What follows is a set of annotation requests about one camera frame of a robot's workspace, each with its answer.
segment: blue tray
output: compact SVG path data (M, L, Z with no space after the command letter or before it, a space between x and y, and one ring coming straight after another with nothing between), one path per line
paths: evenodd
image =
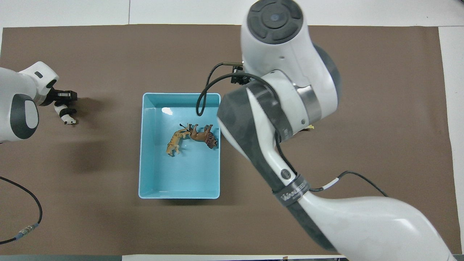
M219 197L219 156L221 133L216 118L220 103L218 93L209 93L201 117L195 112L199 93L145 93L142 99L142 133L140 138L140 198L215 199ZM182 139L180 154L166 153L179 123L198 124L203 131L213 124L211 132L218 146Z

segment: brown table surface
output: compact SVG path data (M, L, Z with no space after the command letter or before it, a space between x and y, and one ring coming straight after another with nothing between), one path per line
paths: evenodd
M28 140L0 145L0 175L40 199L40 227L1 254L331 254L315 244L233 147L221 147L217 200L137 195L142 95L200 92L210 69L241 61L239 26L130 25L5 28L0 66L40 60L76 91L76 126L52 107ZM282 147L313 187L360 172L422 211L460 253L443 69L435 27L311 26L338 65L337 112ZM220 69L217 75L228 73ZM212 92L237 88L221 82ZM36 221L34 201L0 183L0 234ZM355 176L328 198L379 193Z

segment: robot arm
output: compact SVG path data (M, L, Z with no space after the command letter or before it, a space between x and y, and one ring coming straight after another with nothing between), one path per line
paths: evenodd
M455 260L412 206L387 197L317 197L275 151L278 138L284 141L334 112L341 94L338 71L311 43L299 6L258 1L242 25L241 44L245 71L267 84L251 81L224 96L221 131L308 235L351 261Z
M59 77L43 62L20 72L0 68L0 79L0 143L27 139L34 134L39 124L37 105L57 101L55 110L63 121L76 123L70 117L75 110L67 109L66 104L77 100L77 94L55 90L53 85Z

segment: cable connector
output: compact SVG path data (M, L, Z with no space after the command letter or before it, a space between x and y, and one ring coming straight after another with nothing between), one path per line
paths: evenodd
M21 237L29 234L30 232L32 232L36 227L38 227L39 224L38 223L35 223L33 225L30 225L30 226L27 226L25 228L23 228L21 231L19 231L19 233L14 237L15 240L19 240Z

